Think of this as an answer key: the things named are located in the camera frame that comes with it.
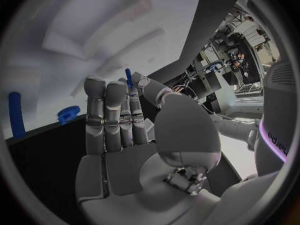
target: purple light strip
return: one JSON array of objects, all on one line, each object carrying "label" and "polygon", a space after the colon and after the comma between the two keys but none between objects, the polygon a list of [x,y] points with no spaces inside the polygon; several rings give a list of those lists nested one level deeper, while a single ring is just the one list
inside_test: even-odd
[{"label": "purple light strip", "polygon": [[285,163],[287,161],[287,157],[284,156],[272,142],[270,142],[268,134],[263,126],[263,120],[260,121],[259,132],[265,143],[269,146],[269,148],[277,155],[277,157],[279,157]]}]

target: blue object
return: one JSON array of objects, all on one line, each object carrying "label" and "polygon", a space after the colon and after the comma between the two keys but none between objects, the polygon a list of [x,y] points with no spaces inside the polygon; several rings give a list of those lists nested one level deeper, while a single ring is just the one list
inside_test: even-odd
[{"label": "blue object", "polygon": [[69,106],[61,110],[57,116],[60,125],[65,125],[67,122],[77,118],[77,114],[80,112],[79,106]]},{"label": "blue object", "polygon": [[134,86],[132,76],[131,76],[131,71],[129,68],[125,69],[126,77],[127,77],[127,86],[128,88],[132,88]]},{"label": "blue object", "polygon": [[21,110],[21,94],[15,91],[9,94],[9,119],[13,137],[24,137],[26,131]]}]

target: blue plastic part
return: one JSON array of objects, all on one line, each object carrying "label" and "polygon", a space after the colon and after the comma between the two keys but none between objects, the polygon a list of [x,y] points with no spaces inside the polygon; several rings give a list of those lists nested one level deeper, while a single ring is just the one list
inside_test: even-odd
[{"label": "blue plastic part", "polygon": [[132,88],[134,86],[131,71],[129,68],[125,69],[126,77],[127,77],[127,86],[128,88]]},{"label": "blue plastic part", "polygon": [[21,110],[21,94],[18,92],[9,94],[9,119],[13,137],[16,139],[24,137],[26,131]]},{"label": "blue plastic part", "polygon": [[57,116],[60,125],[65,125],[67,122],[77,118],[77,114],[80,112],[79,106],[69,106],[61,110]]}]

